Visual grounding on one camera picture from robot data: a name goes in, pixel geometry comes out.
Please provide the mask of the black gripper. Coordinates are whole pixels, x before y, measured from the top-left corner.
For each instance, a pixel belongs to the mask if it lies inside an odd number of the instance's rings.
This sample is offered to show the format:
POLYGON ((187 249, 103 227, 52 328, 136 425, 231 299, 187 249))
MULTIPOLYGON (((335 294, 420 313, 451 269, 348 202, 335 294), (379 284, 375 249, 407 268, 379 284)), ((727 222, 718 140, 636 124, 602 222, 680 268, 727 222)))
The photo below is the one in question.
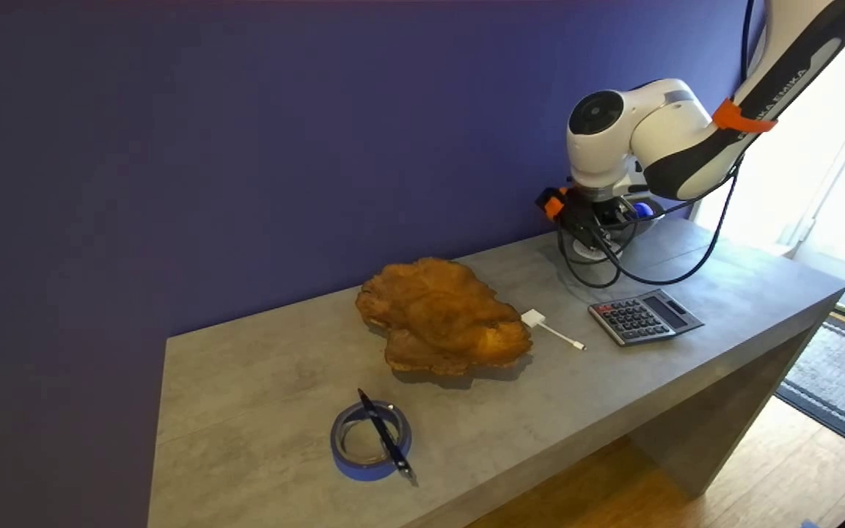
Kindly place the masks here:
POLYGON ((579 243, 582 258, 620 255, 636 236, 627 200, 592 202, 579 189, 545 189, 536 206, 548 222, 579 243))

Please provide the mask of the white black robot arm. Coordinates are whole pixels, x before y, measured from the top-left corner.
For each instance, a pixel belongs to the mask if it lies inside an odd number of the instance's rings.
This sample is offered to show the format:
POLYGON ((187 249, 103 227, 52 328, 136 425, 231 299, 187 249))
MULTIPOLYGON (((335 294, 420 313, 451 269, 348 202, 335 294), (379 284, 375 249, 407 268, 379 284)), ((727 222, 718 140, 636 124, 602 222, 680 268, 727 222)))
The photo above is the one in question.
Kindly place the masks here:
POLYGON ((633 176, 680 202, 717 190, 841 49, 845 0, 769 0, 747 76, 712 112, 683 79, 586 95, 566 121, 573 186, 541 193, 542 218, 607 255, 604 233, 636 220, 633 176))

